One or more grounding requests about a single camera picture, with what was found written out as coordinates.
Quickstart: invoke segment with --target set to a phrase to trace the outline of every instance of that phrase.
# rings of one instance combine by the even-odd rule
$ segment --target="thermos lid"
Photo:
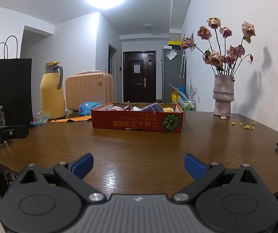
[[[56,65],[56,64],[59,64],[59,63],[60,63],[60,61],[50,61],[50,62],[45,63],[45,66]]]

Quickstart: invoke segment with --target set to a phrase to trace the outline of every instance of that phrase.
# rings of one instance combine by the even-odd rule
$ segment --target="bag handle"
[[[86,71],[86,72],[82,72],[76,75],[80,75],[80,74],[94,74],[94,73],[103,73],[104,71],[100,71],[100,70],[96,70],[96,71]]]
[[[4,48],[3,48],[4,59],[5,59],[5,47],[6,47],[7,59],[8,59],[9,58],[9,49],[7,48],[7,44],[5,42],[1,42],[0,44],[4,44]]]
[[[9,36],[9,37],[6,39],[5,44],[6,44],[6,42],[8,41],[8,39],[9,39],[10,37],[14,37],[14,38],[16,39],[16,59],[18,59],[18,40],[17,40],[17,37],[14,36],[14,35]]]

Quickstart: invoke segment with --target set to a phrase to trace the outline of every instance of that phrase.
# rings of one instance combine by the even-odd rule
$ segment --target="cardboard box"
[[[114,111],[113,106],[127,105],[140,109],[149,103],[107,103],[91,110],[93,128],[110,130],[142,130],[158,132],[181,132],[183,111],[178,104],[160,103],[162,108],[173,108],[170,112]]]

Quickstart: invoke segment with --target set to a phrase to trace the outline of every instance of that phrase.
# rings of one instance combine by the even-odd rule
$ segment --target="refrigerator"
[[[174,92],[174,89],[169,85],[182,86],[184,92],[186,92],[186,72],[187,68],[183,70],[180,78],[180,68],[182,62],[182,50],[175,50],[177,55],[170,60],[167,56],[172,50],[163,49],[162,52],[162,103],[171,103],[171,94]]]

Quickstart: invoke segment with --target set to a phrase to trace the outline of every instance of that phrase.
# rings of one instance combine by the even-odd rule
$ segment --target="rose stem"
[[[199,49],[197,46],[195,46],[195,48],[200,50],[201,53],[204,54],[203,51],[201,49]]]
[[[238,67],[240,66],[240,64],[241,64],[241,62],[244,60],[244,58],[243,58],[243,59],[241,59],[241,61],[239,62],[239,64],[238,64],[238,66],[237,66],[237,68],[236,68],[236,70],[235,70],[234,74],[236,73],[236,71],[237,71]]]
[[[238,54],[239,54],[241,48],[242,48],[242,43],[240,44],[239,51],[238,51],[238,53],[237,53],[237,55],[236,55],[236,61],[235,61],[235,64],[233,65],[233,68],[232,68],[232,71],[231,71],[231,74],[230,74],[231,76],[233,76],[233,72],[234,72],[234,69],[235,69],[235,66],[236,66],[236,63],[237,63],[237,60],[238,60]]]
[[[218,45],[219,45],[220,57],[222,57],[222,53],[221,53],[221,46],[220,46],[220,43],[219,43],[218,34],[217,34],[217,30],[216,30],[216,29],[215,29],[215,32],[216,32],[217,42],[218,42]]]
[[[226,59],[225,59],[225,55],[226,55],[226,43],[225,42],[226,41],[225,40],[226,40],[226,38],[224,38],[224,69],[225,69],[224,73],[227,74],[228,69],[226,69]]]
[[[208,41],[209,41],[209,44],[210,44],[211,52],[214,52],[213,49],[212,49],[211,43],[210,43],[210,39],[208,39]]]

